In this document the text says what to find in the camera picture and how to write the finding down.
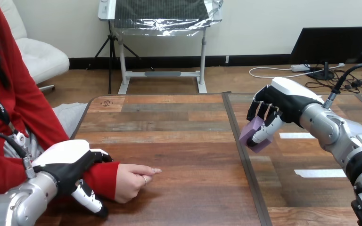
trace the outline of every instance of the monitor stand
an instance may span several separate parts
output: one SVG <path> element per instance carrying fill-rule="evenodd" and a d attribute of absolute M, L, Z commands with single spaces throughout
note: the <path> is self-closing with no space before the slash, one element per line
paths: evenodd
<path fill-rule="evenodd" d="M 316 72 L 316 71 L 319 71 L 321 69 L 322 68 L 315 67 L 315 68 L 311 68 L 308 71 L 305 71 L 305 73 L 315 72 L 315 73 L 307 74 L 307 76 L 309 76 L 312 79 L 317 79 L 317 80 L 331 80 L 331 79 L 335 78 L 334 73 L 332 73 L 329 70 L 328 62 L 324 63 L 324 70 L 323 71 Z"/>

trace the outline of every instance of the person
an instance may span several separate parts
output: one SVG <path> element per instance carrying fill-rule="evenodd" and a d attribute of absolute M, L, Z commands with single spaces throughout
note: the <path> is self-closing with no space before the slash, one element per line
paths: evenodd
<path fill-rule="evenodd" d="M 30 76 L 0 9 L 0 133 L 11 137 L 15 130 L 23 133 L 27 137 L 25 146 L 35 159 L 53 144 L 69 139 L 75 129 L 72 125 L 77 124 L 73 121 L 80 119 L 84 108 L 75 104 L 56 109 L 59 121 Z M 95 164 L 83 179 L 96 194 L 125 203 L 160 172 L 148 166 L 110 162 Z M 25 180 L 21 160 L 0 138 L 0 194 Z"/>

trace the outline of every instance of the black monitor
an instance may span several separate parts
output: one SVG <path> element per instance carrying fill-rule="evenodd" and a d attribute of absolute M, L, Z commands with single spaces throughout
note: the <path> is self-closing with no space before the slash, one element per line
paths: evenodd
<path fill-rule="evenodd" d="M 291 53 L 291 64 L 324 64 L 324 71 L 307 76 L 330 80 L 334 74 L 328 64 L 345 63 L 362 53 L 362 27 L 303 28 Z M 311 68 L 308 72 L 321 70 Z"/>

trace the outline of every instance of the white chair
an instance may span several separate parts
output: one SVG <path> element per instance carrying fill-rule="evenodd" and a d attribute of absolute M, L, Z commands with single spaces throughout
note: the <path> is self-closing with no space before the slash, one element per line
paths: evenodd
<path fill-rule="evenodd" d="M 0 9 L 9 23 L 23 61 L 36 84 L 68 71 L 69 59 L 65 53 L 45 42 L 27 38 L 27 31 L 13 0 L 0 0 Z M 45 86 L 40 90 L 54 87 Z"/>

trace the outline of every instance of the gray pants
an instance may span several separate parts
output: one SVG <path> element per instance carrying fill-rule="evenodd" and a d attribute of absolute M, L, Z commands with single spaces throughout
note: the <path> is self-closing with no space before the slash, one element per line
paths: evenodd
<path fill-rule="evenodd" d="M 69 105 L 63 104 L 53 108 L 60 124 L 62 124 L 63 129 L 69 137 L 75 131 L 75 128 L 77 127 L 86 107 L 87 104 L 73 103 Z M 31 154 L 31 159 L 34 160 L 45 150 L 43 150 L 43 148 L 38 144 L 37 138 L 30 130 L 27 130 L 27 133 L 29 134 L 29 138 L 26 139 L 25 146 L 28 148 L 28 153 Z M 6 141 L 3 145 L 3 152 L 5 157 L 20 158 Z"/>

